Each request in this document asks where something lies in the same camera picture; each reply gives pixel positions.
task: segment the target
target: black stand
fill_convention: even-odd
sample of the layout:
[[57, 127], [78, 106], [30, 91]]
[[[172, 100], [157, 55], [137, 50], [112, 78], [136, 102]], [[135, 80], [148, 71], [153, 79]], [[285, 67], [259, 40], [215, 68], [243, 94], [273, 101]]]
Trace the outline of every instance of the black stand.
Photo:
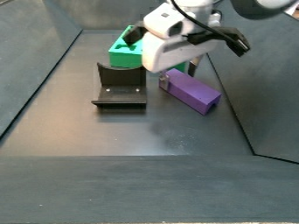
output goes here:
[[145, 97], [145, 69], [105, 67], [97, 63], [101, 82], [98, 97], [92, 103], [97, 106], [144, 106]]

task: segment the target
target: black cable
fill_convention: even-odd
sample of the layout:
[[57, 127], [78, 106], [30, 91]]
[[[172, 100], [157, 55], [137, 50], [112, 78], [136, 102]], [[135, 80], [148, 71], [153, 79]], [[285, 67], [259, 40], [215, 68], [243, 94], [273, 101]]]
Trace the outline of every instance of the black cable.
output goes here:
[[172, 6], [173, 8], [183, 14], [183, 16], [185, 18], [188, 18], [199, 27], [201, 27], [203, 29], [205, 29], [207, 31], [212, 32], [213, 34], [217, 34], [223, 37], [223, 39], [225, 41], [228, 41], [229, 43], [232, 43], [233, 45], [237, 45], [237, 41], [235, 41], [228, 35], [225, 35], [224, 33], [221, 33], [220, 31], [213, 30], [212, 28], [209, 28], [205, 24], [203, 24], [200, 21], [197, 21], [196, 19], [193, 19], [184, 11], [183, 9], [179, 7], [179, 5], [176, 4], [176, 2], [173, 0], [171, 0], [172, 2]]

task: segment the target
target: gray wall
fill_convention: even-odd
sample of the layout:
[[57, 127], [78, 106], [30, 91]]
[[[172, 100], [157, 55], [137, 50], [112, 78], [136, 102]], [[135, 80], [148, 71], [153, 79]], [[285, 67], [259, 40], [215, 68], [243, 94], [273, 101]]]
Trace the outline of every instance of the gray wall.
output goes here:
[[65, 53], [80, 28], [50, 0], [0, 7], [0, 136]]
[[299, 162], [299, 21], [247, 20], [229, 1], [219, 9], [252, 47], [241, 58], [224, 43], [209, 54], [247, 138], [256, 154]]
[[53, 0], [84, 30], [123, 30], [163, 0]]

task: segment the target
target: green block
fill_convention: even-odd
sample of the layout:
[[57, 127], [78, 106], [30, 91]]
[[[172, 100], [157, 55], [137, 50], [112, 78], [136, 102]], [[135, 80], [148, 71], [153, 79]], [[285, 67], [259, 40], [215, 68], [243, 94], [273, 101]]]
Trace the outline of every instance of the green block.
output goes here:
[[121, 35], [118, 36], [114, 44], [108, 49], [109, 56], [109, 65], [112, 67], [140, 67], [141, 62], [141, 53], [143, 53], [143, 40], [136, 41], [131, 46], [127, 45], [123, 40], [127, 31], [133, 26], [129, 25]]
[[176, 65], [176, 66], [172, 66], [171, 68], [168, 68], [167, 70], [171, 70], [171, 69], [177, 69], [180, 72], [185, 72], [184, 71], [184, 68], [185, 68], [185, 62], [183, 62], [181, 64]]

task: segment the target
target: purple block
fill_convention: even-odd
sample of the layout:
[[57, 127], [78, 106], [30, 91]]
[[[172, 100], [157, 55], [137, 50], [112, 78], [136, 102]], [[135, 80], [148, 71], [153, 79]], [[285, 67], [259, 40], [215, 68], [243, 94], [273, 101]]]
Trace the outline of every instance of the purple block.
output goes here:
[[220, 102], [220, 92], [176, 69], [160, 76], [159, 86], [203, 115]]

